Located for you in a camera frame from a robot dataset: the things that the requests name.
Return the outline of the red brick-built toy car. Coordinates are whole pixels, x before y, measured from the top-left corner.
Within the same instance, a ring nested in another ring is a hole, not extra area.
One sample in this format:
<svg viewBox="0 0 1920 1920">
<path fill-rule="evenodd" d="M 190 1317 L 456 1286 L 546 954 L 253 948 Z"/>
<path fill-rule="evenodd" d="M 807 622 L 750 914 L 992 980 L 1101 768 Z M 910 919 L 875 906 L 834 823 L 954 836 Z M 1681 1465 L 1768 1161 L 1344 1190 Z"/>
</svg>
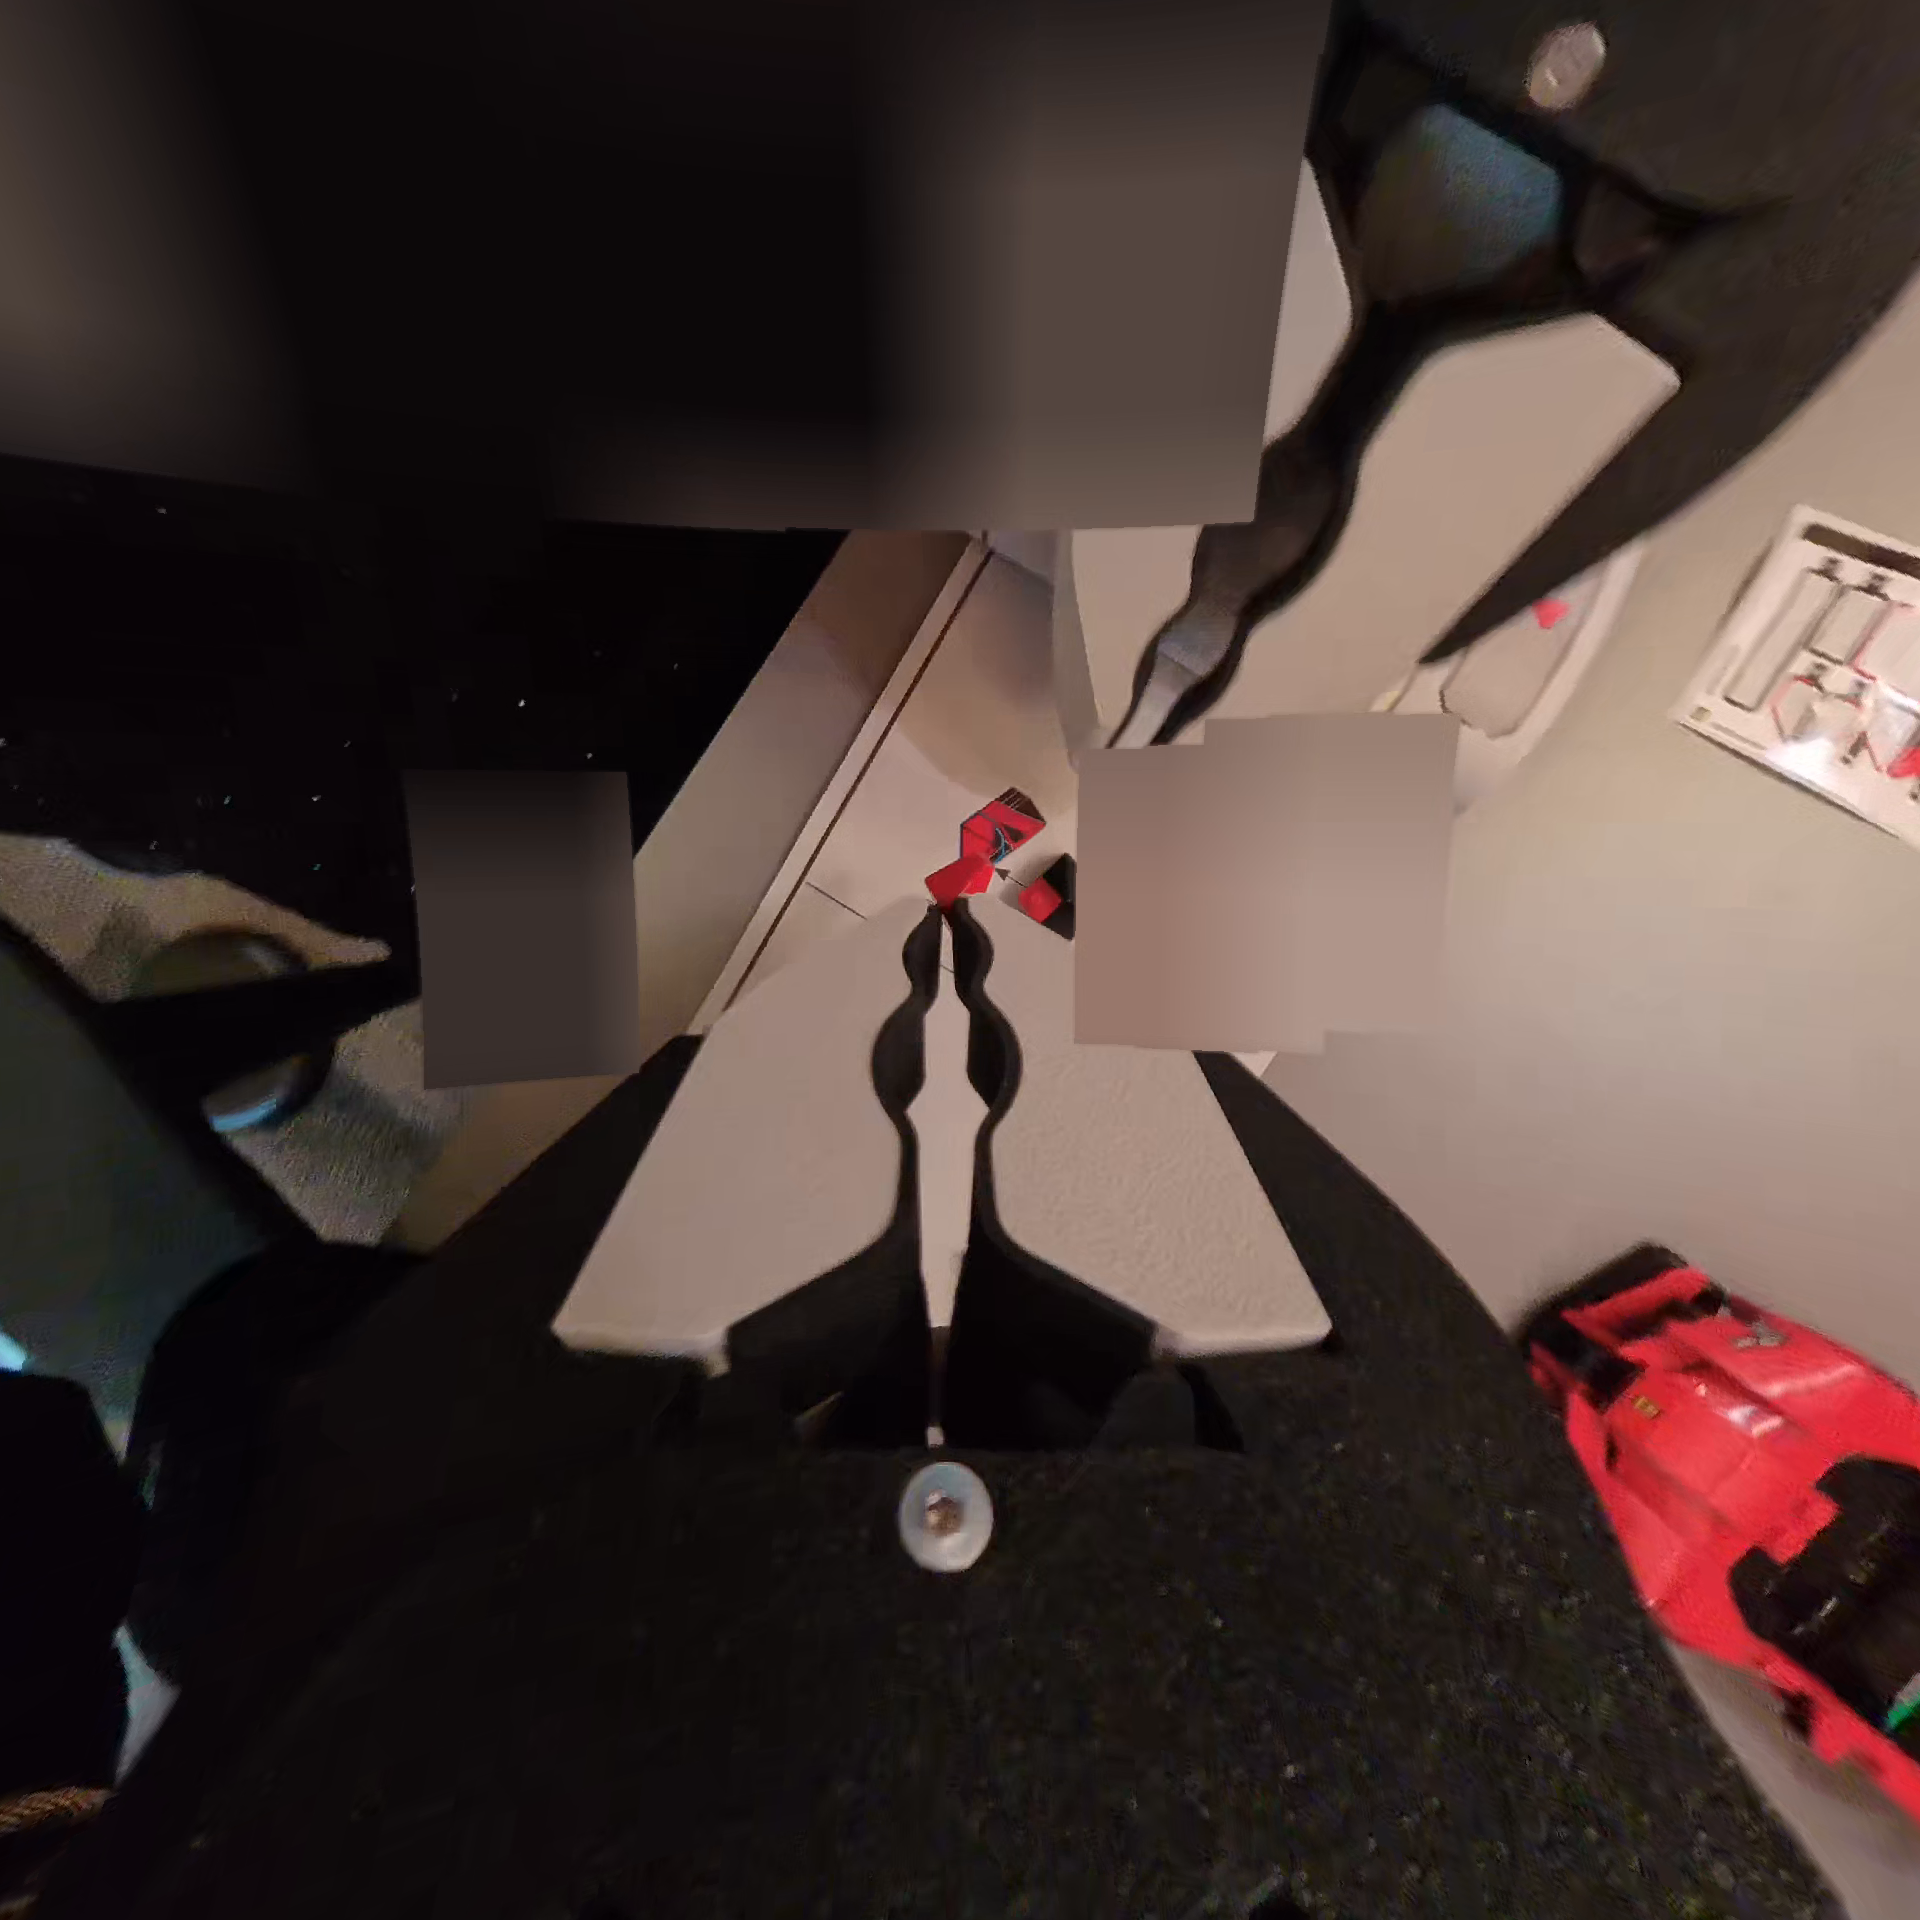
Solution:
<svg viewBox="0 0 1920 1920">
<path fill-rule="evenodd" d="M 1916 1391 L 1654 1242 L 1518 1344 L 1668 1640 L 1916 1818 Z"/>
</svg>

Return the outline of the white instruction booklet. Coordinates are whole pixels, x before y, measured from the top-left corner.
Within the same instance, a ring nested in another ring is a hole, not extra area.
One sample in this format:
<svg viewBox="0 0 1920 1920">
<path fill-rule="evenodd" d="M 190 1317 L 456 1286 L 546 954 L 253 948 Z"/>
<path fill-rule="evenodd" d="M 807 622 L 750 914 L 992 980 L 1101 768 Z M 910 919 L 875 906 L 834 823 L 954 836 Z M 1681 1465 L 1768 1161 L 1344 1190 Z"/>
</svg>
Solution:
<svg viewBox="0 0 1920 1920">
<path fill-rule="evenodd" d="M 1048 622 L 1057 547 L 1041 533 L 968 540 L 706 992 L 694 1034 L 805 948 L 901 897 L 924 901 L 924 871 L 950 855 L 961 821 L 1002 785 L 1042 813 L 1002 893 L 1074 852 L 1075 774 Z M 1511 782 L 1544 741 L 1612 637 L 1642 556 L 1635 540 L 1379 698 L 1379 712 L 1460 723 L 1456 811 Z"/>
</svg>

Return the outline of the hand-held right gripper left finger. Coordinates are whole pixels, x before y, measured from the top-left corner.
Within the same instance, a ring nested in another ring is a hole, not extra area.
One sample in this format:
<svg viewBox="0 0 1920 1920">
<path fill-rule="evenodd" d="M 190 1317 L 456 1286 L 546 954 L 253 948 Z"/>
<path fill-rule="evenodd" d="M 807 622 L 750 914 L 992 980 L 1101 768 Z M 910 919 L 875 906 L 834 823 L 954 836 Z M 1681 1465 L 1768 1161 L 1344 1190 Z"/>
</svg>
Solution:
<svg viewBox="0 0 1920 1920">
<path fill-rule="evenodd" d="M 731 1330 L 868 1251 L 924 1304 L 910 1108 L 939 913 L 807 948 L 704 1034 L 551 1318 L 573 1351 L 725 1369 Z"/>
</svg>

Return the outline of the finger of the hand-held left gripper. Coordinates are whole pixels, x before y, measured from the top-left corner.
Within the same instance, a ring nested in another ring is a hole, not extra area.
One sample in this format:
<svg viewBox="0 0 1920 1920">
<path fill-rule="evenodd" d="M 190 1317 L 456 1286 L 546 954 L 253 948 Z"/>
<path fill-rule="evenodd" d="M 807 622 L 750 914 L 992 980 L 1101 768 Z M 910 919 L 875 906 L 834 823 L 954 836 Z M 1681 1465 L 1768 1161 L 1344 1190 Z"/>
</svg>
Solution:
<svg viewBox="0 0 1920 1920">
<path fill-rule="evenodd" d="M 1195 533 L 1150 629 L 1118 745 L 1199 720 L 1366 712 L 1679 392 L 1676 368 L 1596 316 L 1445 347 L 1351 468 L 1269 447 L 1269 506 Z"/>
<path fill-rule="evenodd" d="M 1353 296 L 1326 195 L 1302 167 L 1263 444 L 1291 430 L 1347 347 Z M 1068 531 L 1055 562 L 1055 689 L 1068 750 L 1105 745 L 1153 637 L 1188 599 L 1199 528 Z"/>
</svg>

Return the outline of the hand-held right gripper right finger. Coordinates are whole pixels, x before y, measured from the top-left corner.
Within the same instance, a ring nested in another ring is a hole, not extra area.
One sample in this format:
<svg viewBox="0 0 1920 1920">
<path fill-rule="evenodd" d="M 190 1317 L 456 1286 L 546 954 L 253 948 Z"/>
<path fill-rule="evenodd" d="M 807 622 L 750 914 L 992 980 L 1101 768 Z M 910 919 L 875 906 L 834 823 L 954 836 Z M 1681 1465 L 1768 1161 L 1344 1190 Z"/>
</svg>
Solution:
<svg viewBox="0 0 1920 1920">
<path fill-rule="evenodd" d="M 1198 1059 L 1083 1042 L 1074 948 L 1012 906 L 972 906 L 979 986 L 1012 1035 L 979 1093 L 999 1226 L 1016 1254 L 1137 1313 L 1160 1355 L 1319 1348 L 1332 1323 Z"/>
</svg>

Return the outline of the white sticker sheet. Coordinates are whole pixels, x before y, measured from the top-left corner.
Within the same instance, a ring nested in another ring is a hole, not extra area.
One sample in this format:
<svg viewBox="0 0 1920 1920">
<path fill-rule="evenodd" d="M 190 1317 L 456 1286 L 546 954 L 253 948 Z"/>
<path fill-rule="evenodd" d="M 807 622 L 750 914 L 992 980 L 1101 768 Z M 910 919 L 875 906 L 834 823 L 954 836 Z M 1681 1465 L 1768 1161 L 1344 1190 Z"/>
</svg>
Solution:
<svg viewBox="0 0 1920 1920">
<path fill-rule="evenodd" d="M 1916 848 L 1916 546 L 1793 507 L 1670 719 Z"/>
</svg>

